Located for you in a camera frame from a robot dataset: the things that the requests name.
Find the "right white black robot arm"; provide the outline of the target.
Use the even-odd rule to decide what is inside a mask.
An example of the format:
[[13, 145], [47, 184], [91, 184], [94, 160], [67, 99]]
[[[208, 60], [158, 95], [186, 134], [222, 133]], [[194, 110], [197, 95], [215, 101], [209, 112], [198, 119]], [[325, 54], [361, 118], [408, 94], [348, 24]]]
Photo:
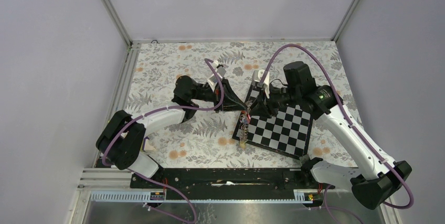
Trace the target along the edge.
[[302, 165], [301, 181], [314, 188], [319, 183], [350, 191], [364, 207], [374, 210], [402, 187], [412, 172], [407, 161], [396, 161], [361, 128], [331, 86], [316, 84], [307, 64], [296, 61], [283, 67], [286, 84], [274, 87], [265, 70], [256, 70], [252, 85], [259, 91], [250, 107], [252, 116], [276, 118], [278, 110], [299, 106], [323, 124], [347, 150], [355, 168], [313, 158]]

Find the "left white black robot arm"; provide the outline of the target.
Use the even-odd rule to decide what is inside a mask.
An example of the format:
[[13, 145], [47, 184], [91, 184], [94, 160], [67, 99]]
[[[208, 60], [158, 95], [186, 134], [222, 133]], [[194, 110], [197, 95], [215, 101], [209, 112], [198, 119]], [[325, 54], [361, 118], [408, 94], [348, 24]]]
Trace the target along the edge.
[[137, 117], [124, 110], [115, 112], [96, 142], [102, 153], [103, 165], [141, 174], [149, 187], [158, 187], [163, 180], [160, 165], [142, 151], [143, 143], [150, 134], [184, 123], [197, 111], [205, 111], [194, 100], [212, 102], [214, 105], [210, 110], [216, 112], [247, 109], [227, 79], [212, 80], [217, 83], [214, 87], [209, 82], [198, 83], [189, 76], [181, 76], [176, 80], [174, 97], [168, 105]]

